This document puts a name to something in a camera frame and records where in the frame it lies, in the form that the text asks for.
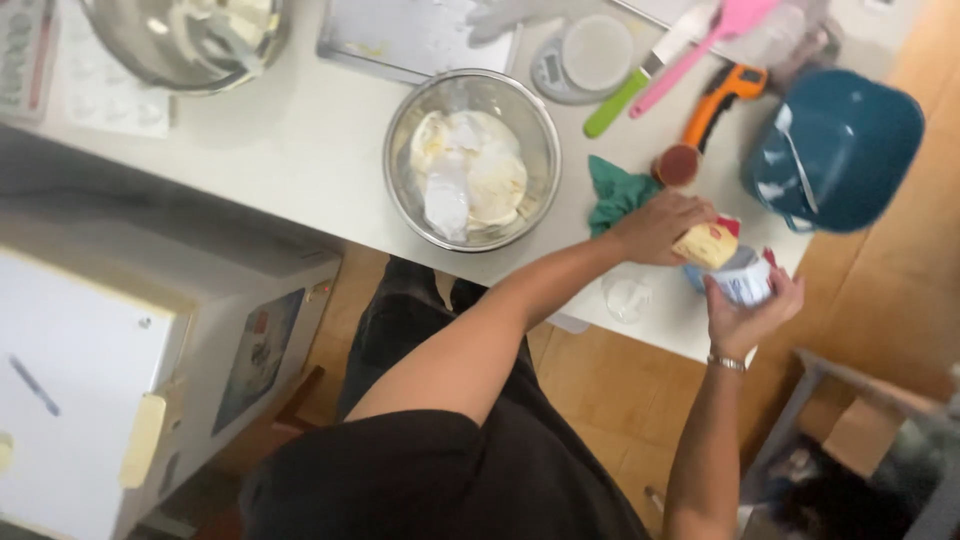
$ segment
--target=white table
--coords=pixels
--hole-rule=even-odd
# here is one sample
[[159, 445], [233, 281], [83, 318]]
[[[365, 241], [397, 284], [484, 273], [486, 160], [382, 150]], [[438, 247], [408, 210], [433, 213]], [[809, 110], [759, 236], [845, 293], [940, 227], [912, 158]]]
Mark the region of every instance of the white table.
[[[855, 0], [836, 1], [846, 4]], [[27, 129], [233, 202], [491, 285], [527, 262], [588, 238], [587, 216], [596, 197], [587, 155], [596, 154], [631, 172], [648, 169], [653, 158], [680, 137], [699, 93], [720, 66], [716, 58], [705, 59], [652, 111], [636, 121], [621, 117], [593, 141], [582, 135], [592, 107], [548, 104], [564, 146], [563, 184], [553, 208], [534, 231], [509, 247], [483, 255], [457, 254], [435, 247], [409, 230], [384, 188], [383, 137], [410, 87], [318, 59], [314, 45], [323, 5], [319, 1], [295, 4], [290, 41], [261, 79], [223, 95], [179, 99], [167, 139], [99, 133], [68, 124], [57, 80], [46, 119]], [[638, 30], [641, 45], [652, 44], [659, 34], [643, 25]], [[524, 35], [514, 74], [523, 83], [530, 83], [530, 57], [552, 31], [547, 26]], [[898, 39], [895, 47], [899, 47], [902, 36], [886, 36]], [[848, 58], [842, 63], [882, 74], [892, 54], [879, 55], [876, 50], [845, 53]], [[756, 126], [775, 104], [774, 98], [765, 97], [733, 107], [714, 132], [703, 172], [690, 192], [708, 197], [719, 211], [741, 218], [742, 241], [758, 249], [773, 248], [780, 265], [792, 272], [811, 236], [791, 233], [780, 218], [751, 199], [738, 180], [740, 160], [749, 150]], [[703, 297], [694, 292], [682, 271], [659, 272], [652, 304], [636, 324], [613, 320], [599, 281], [570, 301], [562, 313], [704, 361], [709, 343]]]

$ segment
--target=pink spatula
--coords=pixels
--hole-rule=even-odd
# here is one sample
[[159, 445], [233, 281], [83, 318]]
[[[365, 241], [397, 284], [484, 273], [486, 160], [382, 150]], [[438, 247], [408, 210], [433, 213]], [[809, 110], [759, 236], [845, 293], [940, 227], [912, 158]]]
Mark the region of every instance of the pink spatula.
[[659, 79], [647, 88], [630, 108], [630, 117], [637, 118], [653, 107], [664, 94], [670, 91], [691, 67], [702, 58], [720, 39], [742, 36], [755, 27], [780, 0], [723, 0], [720, 4], [720, 20], [696, 49], [670, 67]]

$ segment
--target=person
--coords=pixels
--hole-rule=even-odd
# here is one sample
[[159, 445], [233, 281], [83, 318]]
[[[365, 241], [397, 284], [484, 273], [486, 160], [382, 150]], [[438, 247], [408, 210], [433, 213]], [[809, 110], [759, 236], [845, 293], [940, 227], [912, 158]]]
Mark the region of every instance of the person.
[[[524, 336], [620, 262], [683, 263], [672, 244], [715, 218], [707, 201], [667, 189], [486, 294], [458, 282], [453, 312], [432, 270], [392, 258], [349, 353], [344, 422], [305, 433], [248, 478], [247, 538], [648, 538], [540, 391]], [[665, 538], [733, 535], [743, 362], [804, 301], [802, 279], [778, 269], [770, 280], [775, 297], [756, 309], [707, 283], [711, 356], [670, 474]]]

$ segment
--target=teal container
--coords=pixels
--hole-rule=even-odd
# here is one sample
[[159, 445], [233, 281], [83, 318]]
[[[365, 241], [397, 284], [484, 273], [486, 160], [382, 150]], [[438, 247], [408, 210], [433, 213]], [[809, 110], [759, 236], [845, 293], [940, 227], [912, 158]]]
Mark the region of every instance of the teal container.
[[[745, 162], [744, 187], [797, 233], [852, 233], [873, 224], [893, 200], [924, 137], [924, 113], [908, 94], [852, 71], [803, 75], [781, 106], [820, 213], [804, 196], [790, 143], [775, 111]], [[800, 218], [809, 222], [801, 226]]]

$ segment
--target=towel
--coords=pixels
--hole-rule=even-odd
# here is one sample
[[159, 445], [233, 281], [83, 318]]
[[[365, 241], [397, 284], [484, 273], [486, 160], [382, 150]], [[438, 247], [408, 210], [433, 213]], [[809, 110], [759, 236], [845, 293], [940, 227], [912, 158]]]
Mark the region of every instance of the towel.
[[650, 175], [630, 174], [596, 156], [589, 157], [597, 206], [590, 214], [590, 236], [596, 237], [616, 225], [623, 216], [647, 204], [660, 193], [661, 186]]

